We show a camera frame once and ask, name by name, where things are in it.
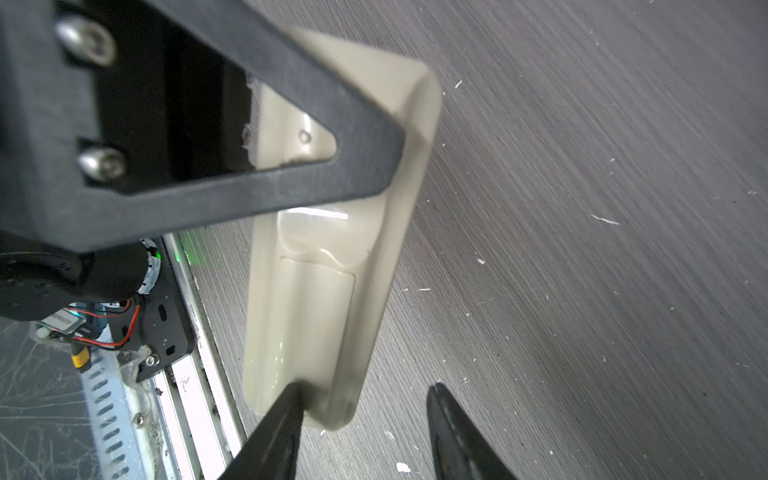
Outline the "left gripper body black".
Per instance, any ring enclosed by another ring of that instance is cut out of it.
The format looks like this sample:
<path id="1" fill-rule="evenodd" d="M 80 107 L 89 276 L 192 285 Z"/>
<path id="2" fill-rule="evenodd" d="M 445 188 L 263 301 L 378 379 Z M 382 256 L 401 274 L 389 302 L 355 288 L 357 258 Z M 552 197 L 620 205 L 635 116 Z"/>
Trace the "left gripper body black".
<path id="1" fill-rule="evenodd" d="M 33 182 L 122 194 L 179 181 L 168 89 L 178 28 L 143 1 L 4 1 L 4 148 Z"/>

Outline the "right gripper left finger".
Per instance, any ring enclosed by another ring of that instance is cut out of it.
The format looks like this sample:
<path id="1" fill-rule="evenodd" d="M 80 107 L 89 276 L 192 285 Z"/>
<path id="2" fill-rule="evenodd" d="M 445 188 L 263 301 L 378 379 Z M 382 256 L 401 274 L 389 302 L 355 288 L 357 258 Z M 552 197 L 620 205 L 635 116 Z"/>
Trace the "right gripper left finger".
<path id="1" fill-rule="evenodd" d="M 294 479 L 303 419 L 302 388 L 294 382 L 283 389 L 220 479 Z"/>

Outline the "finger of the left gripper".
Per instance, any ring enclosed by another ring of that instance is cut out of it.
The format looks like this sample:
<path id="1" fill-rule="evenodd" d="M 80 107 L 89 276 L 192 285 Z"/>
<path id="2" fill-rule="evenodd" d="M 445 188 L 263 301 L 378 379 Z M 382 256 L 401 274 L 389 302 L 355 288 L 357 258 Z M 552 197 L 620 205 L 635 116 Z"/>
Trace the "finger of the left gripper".
<path id="1" fill-rule="evenodd" d="M 405 144 L 396 120 L 373 98 L 242 1 L 143 1 L 179 30 L 168 51 L 174 98 L 172 149 L 178 183 L 122 194 L 62 181 L 33 182 L 23 142 L 5 149 L 1 125 L 1 228 L 47 245 L 89 252 L 278 210 L 366 198 L 392 182 Z M 222 158 L 222 78 L 192 69 L 191 49 L 243 70 L 306 112 L 335 137 L 329 160 L 214 174 Z"/>

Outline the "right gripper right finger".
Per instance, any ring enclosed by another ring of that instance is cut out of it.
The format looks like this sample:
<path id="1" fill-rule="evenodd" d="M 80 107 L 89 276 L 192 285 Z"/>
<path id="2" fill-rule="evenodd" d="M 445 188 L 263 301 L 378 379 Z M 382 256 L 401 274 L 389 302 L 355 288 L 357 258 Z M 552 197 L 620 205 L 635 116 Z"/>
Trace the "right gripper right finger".
<path id="1" fill-rule="evenodd" d="M 429 388 L 426 409 L 437 479 L 516 479 L 445 384 Z"/>

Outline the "white remote control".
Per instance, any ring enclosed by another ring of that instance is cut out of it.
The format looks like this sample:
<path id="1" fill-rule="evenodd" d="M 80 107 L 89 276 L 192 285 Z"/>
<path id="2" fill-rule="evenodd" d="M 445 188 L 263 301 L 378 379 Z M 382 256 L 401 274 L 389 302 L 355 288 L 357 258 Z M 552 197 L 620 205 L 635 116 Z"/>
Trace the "white remote control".
<path id="1" fill-rule="evenodd" d="M 394 116 L 406 133 L 390 186 L 353 201 L 297 207 L 254 220 L 248 288 L 243 393 L 265 414 L 287 384 L 264 389 L 268 314 L 283 258 L 321 264 L 355 277 L 333 383 L 324 395 L 301 385 L 306 421 L 338 430 L 355 415 L 411 216 L 427 170 L 442 107 L 442 89 L 424 63 L 399 54 L 294 27 L 290 35 Z"/>

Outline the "remote battery cover beige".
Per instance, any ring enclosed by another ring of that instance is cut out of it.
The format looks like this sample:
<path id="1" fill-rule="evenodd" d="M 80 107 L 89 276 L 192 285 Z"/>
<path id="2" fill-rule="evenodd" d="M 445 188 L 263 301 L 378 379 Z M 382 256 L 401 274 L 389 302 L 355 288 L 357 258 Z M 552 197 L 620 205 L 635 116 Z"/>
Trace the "remote battery cover beige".
<path id="1" fill-rule="evenodd" d="M 264 389 L 299 381 L 314 395 L 330 389 L 339 360 L 355 277 L 317 263 L 283 258 L 268 314 Z"/>

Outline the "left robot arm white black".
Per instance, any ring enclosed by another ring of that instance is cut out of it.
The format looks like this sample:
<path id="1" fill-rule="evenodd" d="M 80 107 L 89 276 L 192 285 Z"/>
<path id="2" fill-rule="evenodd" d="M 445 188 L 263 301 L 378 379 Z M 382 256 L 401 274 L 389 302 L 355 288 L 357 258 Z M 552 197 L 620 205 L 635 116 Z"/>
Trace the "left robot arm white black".
<path id="1" fill-rule="evenodd" d="M 250 167 L 249 77 L 336 151 Z M 378 194 L 404 144 L 369 94 L 242 1 L 5 1 L 1 313 L 129 299 L 144 239 Z"/>

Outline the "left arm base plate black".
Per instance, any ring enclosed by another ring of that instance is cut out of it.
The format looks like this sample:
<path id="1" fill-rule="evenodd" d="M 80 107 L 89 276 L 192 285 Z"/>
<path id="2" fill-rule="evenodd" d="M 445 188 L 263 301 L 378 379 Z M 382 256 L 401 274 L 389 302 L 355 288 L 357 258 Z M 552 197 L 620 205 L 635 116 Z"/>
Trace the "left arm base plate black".
<path id="1" fill-rule="evenodd" d="M 189 315 L 175 276 L 175 255 L 160 238 L 103 249 L 107 299 L 131 302 L 141 311 L 133 333 L 118 352 L 127 381 L 142 384 L 195 348 Z"/>

